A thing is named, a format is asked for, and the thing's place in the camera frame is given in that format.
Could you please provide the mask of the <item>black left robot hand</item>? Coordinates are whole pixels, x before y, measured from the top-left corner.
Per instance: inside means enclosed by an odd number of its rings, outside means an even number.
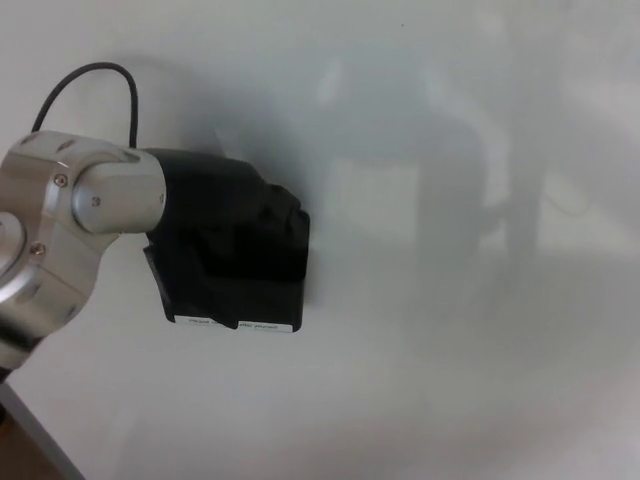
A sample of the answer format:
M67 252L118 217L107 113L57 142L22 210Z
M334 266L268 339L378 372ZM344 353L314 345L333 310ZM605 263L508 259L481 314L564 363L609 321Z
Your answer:
M310 217L249 163L153 149L166 205L144 253L171 323L301 328Z

